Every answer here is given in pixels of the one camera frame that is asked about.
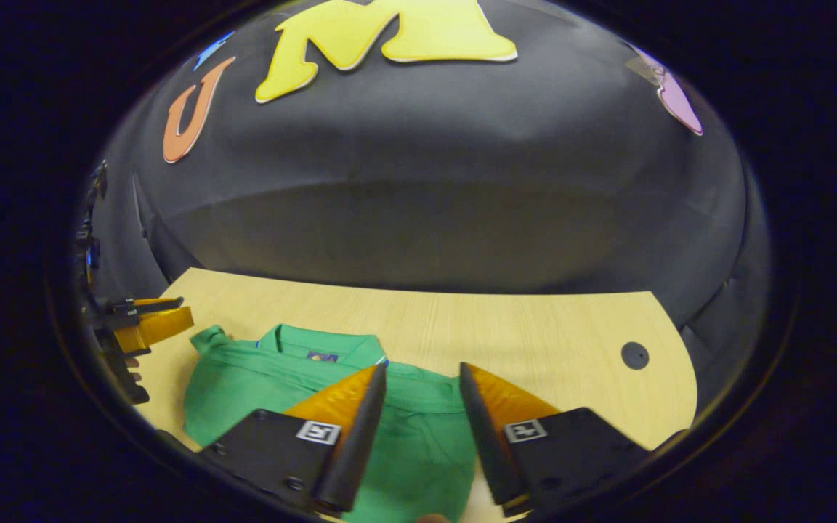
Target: shirt label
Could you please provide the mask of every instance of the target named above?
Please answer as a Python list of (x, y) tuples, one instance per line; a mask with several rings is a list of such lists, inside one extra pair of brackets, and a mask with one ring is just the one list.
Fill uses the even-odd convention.
[(322, 353), (316, 353), (316, 351), (309, 351), (309, 355), (307, 355), (306, 358), (309, 358), (309, 360), (315, 360), (315, 361), (330, 361), (332, 363), (335, 363), (336, 361), (338, 361), (338, 355), (337, 354), (322, 354)]

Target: wooden table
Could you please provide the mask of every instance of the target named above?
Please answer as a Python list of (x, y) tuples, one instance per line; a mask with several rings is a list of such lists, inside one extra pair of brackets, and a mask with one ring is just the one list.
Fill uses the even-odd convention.
[[(139, 358), (155, 427), (199, 450), (182, 430), (182, 400), (198, 354), (189, 337), (213, 324), (236, 340), (274, 325), (376, 334), (392, 361), (446, 376), (462, 361), (538, 395), (560, 410), (589, 407), (645, 449), (688, 428), (697, 384), (674, 324), (650, 292), (513, 296), (335, 287), (190, 269), (164, 298), (182, 296), (195, 327)], [(632, 370), (622, 346), (637, 341), (648, 364)], [(461, 522), (501, 521), (478, 471)]]

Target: yellow letter m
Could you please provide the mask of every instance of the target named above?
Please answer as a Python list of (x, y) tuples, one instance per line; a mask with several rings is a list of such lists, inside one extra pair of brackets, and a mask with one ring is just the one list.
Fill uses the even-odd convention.
[(275, 100), (315, 79), (318, 66), (305, 60), (309, 40), (336, 68), (351, 70), (397, 15), (399, 33), (382, 47), (393, 62), (508, 62), (518, 56), (512, 41), (493, 32), (476, 0), (373, 0), (366, 6), (328, 0), (276, 26), (283, 34), (256, 101)]

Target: green shirt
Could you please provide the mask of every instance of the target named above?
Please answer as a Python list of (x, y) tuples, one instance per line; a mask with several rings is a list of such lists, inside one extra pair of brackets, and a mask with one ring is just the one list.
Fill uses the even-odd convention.
[[(200, 358), (183, 400), (183, 429), (205, 447), (255, 408), (282, 411), (362, 368), (382, 363), (376, 336), (276, 325), (260, 341), (233, 341), (218, 325), (196, 334)], [(345, 514), (353, 523), (461, 517), (476, 450), (457, 378), (391, 362), (368, 468)]]

